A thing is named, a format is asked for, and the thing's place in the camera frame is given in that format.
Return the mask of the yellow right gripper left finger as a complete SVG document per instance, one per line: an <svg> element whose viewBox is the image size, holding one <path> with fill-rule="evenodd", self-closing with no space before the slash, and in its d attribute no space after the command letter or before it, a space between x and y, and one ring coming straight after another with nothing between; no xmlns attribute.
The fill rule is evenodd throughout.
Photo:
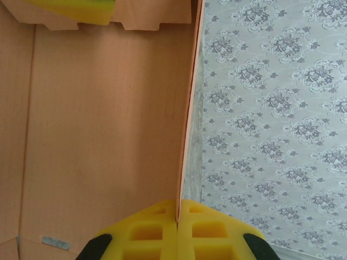
<svg viewBox="0 0 347 260"><path fill-rule="evenodd" d="M175 209L163 200L102 229L78 259L176 259Z"/></svg>

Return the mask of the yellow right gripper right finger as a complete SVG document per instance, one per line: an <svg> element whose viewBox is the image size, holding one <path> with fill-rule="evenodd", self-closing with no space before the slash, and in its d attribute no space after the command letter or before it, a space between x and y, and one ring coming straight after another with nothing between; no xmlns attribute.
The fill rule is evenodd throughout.
<svg viewBox="0 0 347 260"><path fill-rule="evenodd" d="M177 231L178 259L279 259L263 233L234 217L183 199Z"/></svg>

